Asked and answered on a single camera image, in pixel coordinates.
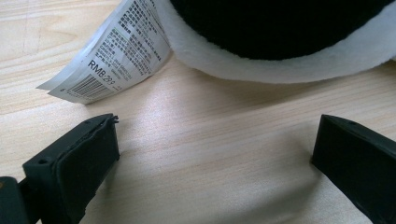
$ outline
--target plush toy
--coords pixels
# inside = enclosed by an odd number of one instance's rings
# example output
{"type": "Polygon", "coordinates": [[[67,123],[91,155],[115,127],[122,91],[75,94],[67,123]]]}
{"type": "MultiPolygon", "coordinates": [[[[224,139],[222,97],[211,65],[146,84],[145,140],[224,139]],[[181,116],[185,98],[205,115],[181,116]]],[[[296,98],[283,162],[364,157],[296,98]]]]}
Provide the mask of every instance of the plush toy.
{"type": "Polygon", "coordinates": [[[396,55],[395,0],[156,0],[176,56],[267,83],[356,74],[396,55]]]}

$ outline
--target white fabric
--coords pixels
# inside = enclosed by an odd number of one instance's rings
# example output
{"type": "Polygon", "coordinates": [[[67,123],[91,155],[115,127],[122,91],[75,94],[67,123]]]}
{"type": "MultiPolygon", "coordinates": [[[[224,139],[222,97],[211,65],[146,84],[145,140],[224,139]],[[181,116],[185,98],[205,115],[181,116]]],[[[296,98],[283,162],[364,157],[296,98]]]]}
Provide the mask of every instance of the white fabric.
{"type": "Polygon", "coordinates": [[[177,58],[215,77],[266,83],[309,82],[356,74],[396,55],[396,2],[334,46],[283,61],[250,60],[220,49],[196,34],[169,0],[155,2],[177,58]]]}

